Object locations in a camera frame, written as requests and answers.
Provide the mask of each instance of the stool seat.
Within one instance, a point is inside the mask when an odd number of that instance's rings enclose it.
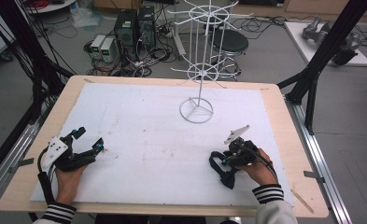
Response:
[[[215,49],[220,49],[221,44],[221,36],[223,34],[223,30],[216,30],[215,37],[213,41],[213,47]],[[247,51],[247,47],[249,46],[249,41],[247,38],[240,34],[237,31],[233,30],[224,30],[224,38],[221,50],[223,53],[228,55],[238,55],[243,54]]]

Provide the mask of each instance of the wooden table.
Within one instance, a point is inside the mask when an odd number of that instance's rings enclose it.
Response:
[[[68,81],[49,117],[38,133],[25,159],[35,158],[35,163],[22,166],[12,178],[0,200],[0,210],[20,212],[42,212],[45,202],[31,202],[30,197],[37,182],[35,166],[41,150],[48,145],[52,136],[58,135],[66,118],[86,83],[118,83],[125,85],[173,86],[182,83],[177,79],[131,78],[131,77],[88,77],[75,76]],[[294,212],[297,217],[326,217],[329,214],[318,183],[314,178],[303,175],[312,171],[306,158],[299,135],[294,127],[289,111],[279,88],[274,84],[220,82],[229,89],[258,90],[261,93],[268,119],[270,120],[275,142],[287,173],[291,191],[294,195]],[[198,87],[186,82],[183,86]],[[206,88],[220,88],[216,83]],[[256,209],[245,206],[208,206],[208,205],[154,205],[154,204],[117,204],[117,203],[75,203],[81,213],[147,214],[147,215],[191,215],[222,217],[254,217]]]

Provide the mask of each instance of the black and white striped cuff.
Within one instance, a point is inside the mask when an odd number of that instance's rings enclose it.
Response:
[[[252,191],[259,203],[269,203],[277,200],[283,201],[283,190],[278,184],[263,185]]]
[[[76,208],[63,204],[51,203],[43,215],[42,219],[55,221],[63,224],[70,224],[73,216],[76,213]]]

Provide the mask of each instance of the person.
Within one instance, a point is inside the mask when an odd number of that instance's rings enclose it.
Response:
[[[271,164],[270,157],[259,148],[260,154]],[[71,204],[78,193],[78,184],[81,174],[86,167],[81,167],[73,172],[56,170],[58,179],[58,196],[55,203],[49,204],[46,213],[35,224],[71,223],[76,208]],[[284,201],[283,190],[273,174],[263,162],[256,159],[252,164],[236,167],[247,174],[260,186],[253,191],[260,203],[256,214],[258,224],[290,224],[297,223],[289,203]]]

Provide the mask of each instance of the stool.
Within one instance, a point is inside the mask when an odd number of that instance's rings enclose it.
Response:
[[[221,45],[221,36],[223,35],[223,30],[216,30],[215,34],[209,36],[209,44],[212,45],[213,38],[213,50],[219,52],[220,55],[214,56],[218,59],[212,62],[212,65],[217,64],[220,61],[225,60],[219,65],[219,72],[225,73],[219,75],[220,77],[233,77],[235,81],[236,76],[241,74],[241,69],[238,63],[233,59],[233,56],[245,54],[247,47],[249,46],[249,41],[244,35],[234,30],[224,30],[223,43]]]

